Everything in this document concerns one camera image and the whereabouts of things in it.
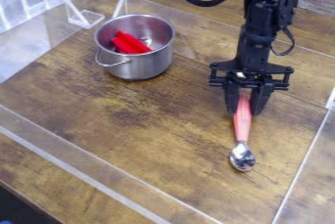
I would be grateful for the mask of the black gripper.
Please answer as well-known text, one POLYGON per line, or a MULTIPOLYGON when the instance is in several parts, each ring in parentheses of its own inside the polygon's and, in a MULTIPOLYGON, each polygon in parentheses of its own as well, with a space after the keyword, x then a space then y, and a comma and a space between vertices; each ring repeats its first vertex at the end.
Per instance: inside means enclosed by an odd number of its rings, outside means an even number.
POLYGON ((209 85, 226 87, 226 104, 228 114, 235 114, 240 101, 240 88, 251 88, 251 114, 260 115, 275 90, 287 90, 291 67, 267 64, 264 70, 242 68, 238 60, 209 65, 209 85))

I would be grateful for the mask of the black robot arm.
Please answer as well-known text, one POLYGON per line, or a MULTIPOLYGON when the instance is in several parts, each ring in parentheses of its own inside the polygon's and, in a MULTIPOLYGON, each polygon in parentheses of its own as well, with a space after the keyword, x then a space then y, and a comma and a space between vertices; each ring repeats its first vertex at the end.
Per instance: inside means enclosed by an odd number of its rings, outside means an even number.
MULTIPOLYGON (((213 7, 226 0, 187 0, 213 7)), ((209 84, 224 89, 228 113, 236 113, 240 91, 251 90, 251 113, 260 114, 271 94, 290 86, 291 67, 268 62, 279 31, 290 33, 297 0, 246 0, 234 60, 209 65, 209 84)), ((96 62, 117 77, 142 80, 160 75, 172 63, 176 28, 156 15, 128 14, 108 21, 94 33, 96 62)))

